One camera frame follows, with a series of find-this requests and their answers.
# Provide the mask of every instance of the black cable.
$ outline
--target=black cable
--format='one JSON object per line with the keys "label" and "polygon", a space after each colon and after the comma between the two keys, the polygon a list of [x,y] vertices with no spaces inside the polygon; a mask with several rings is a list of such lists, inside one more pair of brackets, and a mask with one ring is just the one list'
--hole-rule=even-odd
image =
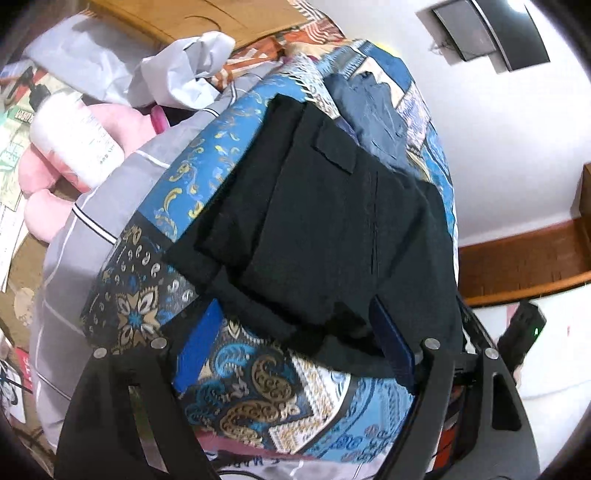
{"label": "black cable", "polygon": [[29,392],[31,395],[33,395],[33,390],[29,390],[27,387],[21,385],[20,383],[16,383],[14,380],[10,380],[10,378],[0,377],[0,382],[10,383],[10,384],[14,385],[15,387],[18,387],[21,390],[24,390],[25,392]]}

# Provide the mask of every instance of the wooden shelf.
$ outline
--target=wooden shelf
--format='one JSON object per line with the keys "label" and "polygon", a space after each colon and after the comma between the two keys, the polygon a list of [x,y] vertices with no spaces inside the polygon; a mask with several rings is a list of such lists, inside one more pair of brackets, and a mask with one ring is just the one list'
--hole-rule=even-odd
{"label": "wooden shelf", "polygon": [[463,247],[459,290],[472,307],[549,295],[591,281],[591,165],[583,169],[581,218]]}

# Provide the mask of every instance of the patterned cloth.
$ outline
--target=patterned cloth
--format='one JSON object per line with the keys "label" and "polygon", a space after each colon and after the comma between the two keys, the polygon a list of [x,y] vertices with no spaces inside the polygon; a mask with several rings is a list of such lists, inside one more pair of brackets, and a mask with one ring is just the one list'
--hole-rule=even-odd
{"label": "patterned cloth", "polygon": [[348,43],[348,40],[345,39],[338,27],[306,0],[288,0],[288,2],[304,15],[309,22],[291,30],[262,38],[234,52],[221,71],[210,79],[214,87],[223,90],[233,80],[244,75],[251,68],[266,61],[279,60],[285,54],[284,49],[290,44],[302,43],[321,46],[331,42]]}
{"label": "patterned cloth", "polygon": [[[36,411],[47,440],[54,448],[57,448],[70,399],[92,353],[81,329],[80,313],[117,236],[186,145],[261,76],[279,65],[259,65],[230,85],[208,108],[131,154],[100,187],[78,198],[64,228],[49,245],[43,264],[43,283],[35,295],[29,351]],[[141,256],[142,260],[144,258],[145,251]],[[117,281],[115,275],[111,281]],[[175,285],[171,281],[163,290],[175,288]],[[146,309],[155,300],[152,294],[153,291],[145,292],[141,301],[140,295],[122,299],[122,314],[129,312],[129,316],[132,309],[134,314],[149,313]],[[149,315],[145,323],[150,324]],[[130,329],[125,333],[137,335]]]}
{"label": "patterned cloth", "polygon": [[[306,58],[287,62],[198,135],[132,217],[83,311],[94,344],[121,352],[160,335],[196,292],[161,260],[240,160],[278,93],[337,115]],[[113,319],[96,323],[98,318]],[[329,371],[224,322],[196,385],[181,402],[199,432],[259,450],[370,461],[396,438],[412,396],[393,379]]]}

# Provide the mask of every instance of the white wall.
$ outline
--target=white wall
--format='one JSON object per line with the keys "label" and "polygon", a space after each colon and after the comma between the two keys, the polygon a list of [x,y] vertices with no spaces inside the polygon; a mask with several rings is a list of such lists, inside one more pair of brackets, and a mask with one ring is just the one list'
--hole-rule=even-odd
{"label": "white wall", "polygon": [[[533,300],[546,325],[517,375],[542,469],[569,439],[591,402],[591,285]],[[515,312],[501,305],[475,309],[496,340]]]}
{"label": "white wall", "polygon": [[437,0],[310,2],[347,37],[391,46],[406,62],[447,154],[460,245],[542,228],[570,218],[573,205],[576,211],[582,165],[591,161],[591,83],[537,9],[528,4],[551,63],[497,73],[487,57],[449,65],[430,51],[433,37],[417,12]]}

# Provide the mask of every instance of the white plastic bottle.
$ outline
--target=white plastic bottle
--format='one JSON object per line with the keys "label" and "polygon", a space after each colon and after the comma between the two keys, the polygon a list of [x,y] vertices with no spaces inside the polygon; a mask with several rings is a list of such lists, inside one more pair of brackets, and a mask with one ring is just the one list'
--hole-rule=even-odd
{"label": "white plastic bottle", "polygon": [[35,110],[31,142],[44,156],[54,152],[91,189],[123,163],[123,150],[76,92],[50,94],[44,85],[31,85],[29,103]]}

